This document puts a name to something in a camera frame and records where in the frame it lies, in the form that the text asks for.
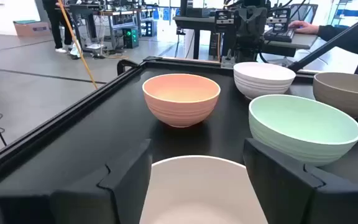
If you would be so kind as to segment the grey desk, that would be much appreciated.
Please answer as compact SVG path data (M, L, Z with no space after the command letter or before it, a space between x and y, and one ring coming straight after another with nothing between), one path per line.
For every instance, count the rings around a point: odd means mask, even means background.
M317 38L317 35L294 34L291 42L269 42L266 40L262 47L262 53L293 57L297 50L309 50Z

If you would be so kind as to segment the workbench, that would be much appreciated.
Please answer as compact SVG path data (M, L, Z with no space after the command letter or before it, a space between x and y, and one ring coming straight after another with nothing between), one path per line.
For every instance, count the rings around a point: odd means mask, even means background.
M124 49L122 29L142 28L153 19L156 5L144 0L71 0L66 9L71 13L75 35L84 53L111 57Z

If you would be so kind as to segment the mint green bowl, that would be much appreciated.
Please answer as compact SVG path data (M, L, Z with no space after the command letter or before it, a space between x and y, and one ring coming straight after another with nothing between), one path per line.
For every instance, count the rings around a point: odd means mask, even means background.
M313 166L337 161L358 142L358 122L327 104L293 95L265 95L249 103L252 137Z

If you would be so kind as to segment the black keyboard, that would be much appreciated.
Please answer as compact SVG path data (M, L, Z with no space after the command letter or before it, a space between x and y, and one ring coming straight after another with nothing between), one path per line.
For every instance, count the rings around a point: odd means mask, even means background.
M279 32L276 33L272 29L266 31L264 33L264 39L268 42L292 42L293 36L294 36L294 30L288 29L286 32Z

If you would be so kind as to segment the taupe bowl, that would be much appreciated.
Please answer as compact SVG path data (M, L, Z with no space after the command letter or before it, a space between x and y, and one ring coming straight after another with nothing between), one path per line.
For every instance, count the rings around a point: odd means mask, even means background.
M313 94L317 101L358 118L358 75L318 73L313 78Z

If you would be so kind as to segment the cream bowl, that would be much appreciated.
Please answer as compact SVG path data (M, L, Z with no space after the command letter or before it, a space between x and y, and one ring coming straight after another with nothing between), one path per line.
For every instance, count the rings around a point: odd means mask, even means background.
M140 224L268 224L247 169L212 156L152 164Z

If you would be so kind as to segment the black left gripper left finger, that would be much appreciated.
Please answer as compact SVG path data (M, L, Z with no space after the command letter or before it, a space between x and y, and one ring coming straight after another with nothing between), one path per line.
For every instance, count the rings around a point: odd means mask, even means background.
M0 190L0 224L139 224L152 168L151 139L72 184Z

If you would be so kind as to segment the yellow broom stick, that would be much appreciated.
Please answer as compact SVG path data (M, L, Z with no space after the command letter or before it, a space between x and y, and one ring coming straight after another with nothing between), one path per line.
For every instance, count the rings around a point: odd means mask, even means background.
M90 78L90 80L91 80L91 83L93 84L94 88L97 90L97 89L98 89L98 86L97 86L97 84L96 84L96 82L95 82L95 80L94 80L94 77L93 77L93 75L92 75L92 73L91 73L91 71L90 71L90 68L89 68L88 64L86 63L86 60L85 60L85 58L84 58L84 56L83 56L82 50L81 50L80 45L79 45L79 41L77 40L77 38L76 38L76 36L75 36L75 34L74 34L72 25L70 24L70 21L69 21L69 19L68 19L66 10L65 10L65 8L64 8L64 6L63 6L62 0L57 0L57 1L58 1L58 6L59 6L59 8L60 8L60 11L62 12L63 17L65 18L65 22L66 22L66 24L67 24L67 26L68 26L68 30L70 31L70 34L71 34L71 38L72 38L72 40L73 40L73 43L75 44L76 50L77 50L77 52L79 53L80 59L81 59L83 65L84 65L84 67L85 67L85 70L86 70L86 72L87 72L87 74L88 74L88 76L89 76L89 78Z

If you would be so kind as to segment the small pink bowl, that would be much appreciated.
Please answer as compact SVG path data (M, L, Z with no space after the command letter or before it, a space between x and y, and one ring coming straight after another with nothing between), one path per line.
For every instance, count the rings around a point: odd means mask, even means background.
M221 87L199 75L171 73L149 78L143 83L142 91L148 109L159 121L187 128L212 113Z

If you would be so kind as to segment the person's forearm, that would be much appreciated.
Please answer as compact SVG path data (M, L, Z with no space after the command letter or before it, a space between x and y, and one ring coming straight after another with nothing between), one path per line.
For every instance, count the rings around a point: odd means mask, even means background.
M317 35L323 40L329 41L343 31L345 31L344 28L319 26ZM336 46L354 54L358 54L358 30L352 31L345 37L341 37Z

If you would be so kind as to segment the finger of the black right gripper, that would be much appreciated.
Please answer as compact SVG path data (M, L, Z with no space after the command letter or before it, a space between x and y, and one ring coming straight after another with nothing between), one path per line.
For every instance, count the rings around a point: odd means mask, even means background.
M274 32L286 32L290 21L291 10L288 7L271 8L267 14L267 25Z
M218 10L214 16L216 32L226 32L234 28L234 12L230 10Z

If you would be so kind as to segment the green lit computer tower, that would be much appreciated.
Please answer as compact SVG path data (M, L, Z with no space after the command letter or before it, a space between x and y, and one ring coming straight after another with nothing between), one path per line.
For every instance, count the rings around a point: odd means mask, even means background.
M134 49L139 46L139 35L137 27L127 27L122 29L124 47Z

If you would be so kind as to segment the person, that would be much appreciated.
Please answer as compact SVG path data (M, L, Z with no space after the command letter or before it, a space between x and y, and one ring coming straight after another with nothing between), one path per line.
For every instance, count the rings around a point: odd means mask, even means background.
M62 44L60 25L62 25L65 28L64 44L66 47L68 47L69 45L72 44L72 37L69 30L69 28L72 27L72 25L71 25L71 18L69 13L66 12L67 18L70 22L70 25L68 26L63 13L61 12L61 10L57 9L58 0L42 0L42 4L50 21L51 31L55 42L55 51L62 54L67 53L66 48L64 48Z

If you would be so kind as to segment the black side table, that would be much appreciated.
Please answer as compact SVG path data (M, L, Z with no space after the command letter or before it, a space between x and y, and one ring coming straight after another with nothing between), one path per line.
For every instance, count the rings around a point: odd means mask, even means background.
M193 46L193 59L199 58L199 49L200 49L200 32L202 30L211 31L213 34L225 33L225 32L216 32L214 26L214 17L183 17L175 16L173 18L177 27L179 29L189 29L193 30L194 36L194 46ZM218 35L218 39L215 41L215 53L218 59L221 58L221 48L223 41L221 35Z

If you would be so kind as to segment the white bowl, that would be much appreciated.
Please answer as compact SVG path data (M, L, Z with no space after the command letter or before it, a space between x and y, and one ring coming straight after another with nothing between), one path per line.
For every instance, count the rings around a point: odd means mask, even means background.
M263 95L284 94L296 73L270 63L241 62L233 66L234 83L248 99Z

